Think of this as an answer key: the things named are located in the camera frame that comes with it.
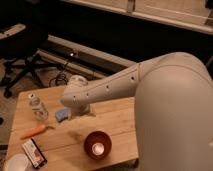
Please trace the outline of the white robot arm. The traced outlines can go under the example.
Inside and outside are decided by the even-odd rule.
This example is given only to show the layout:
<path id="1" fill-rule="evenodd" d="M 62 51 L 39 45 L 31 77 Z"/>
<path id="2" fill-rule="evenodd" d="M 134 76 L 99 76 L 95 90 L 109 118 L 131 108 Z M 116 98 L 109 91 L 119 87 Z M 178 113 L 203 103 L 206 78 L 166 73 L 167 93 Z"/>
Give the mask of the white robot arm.
<path id="1" fill-rule="evenodd" d="M 134 99 L 139 171 L 213 171 L 213 78 L 196 56 L 168 53 L 89 84 L 73 76 L 61 103 L 81 113 L 125 97 Z"/>

